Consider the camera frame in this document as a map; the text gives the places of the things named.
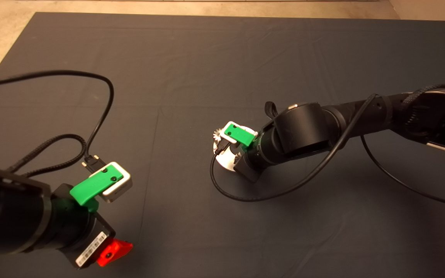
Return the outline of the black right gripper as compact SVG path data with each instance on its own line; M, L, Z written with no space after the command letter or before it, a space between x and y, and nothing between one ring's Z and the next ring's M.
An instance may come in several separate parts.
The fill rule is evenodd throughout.
M263 172L273 166L273 143L267 140L255 140L246 148L242 157L235 164L235 171L251 183L256 183Z

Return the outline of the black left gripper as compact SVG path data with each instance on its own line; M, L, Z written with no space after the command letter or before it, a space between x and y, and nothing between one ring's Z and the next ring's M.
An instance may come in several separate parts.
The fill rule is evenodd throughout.
M127 255L134 245L113 239L116 231L97 212L81 206L63 183L51 194L52 213L47 228L47 247L61 252L76 269L97 261L101 267Z

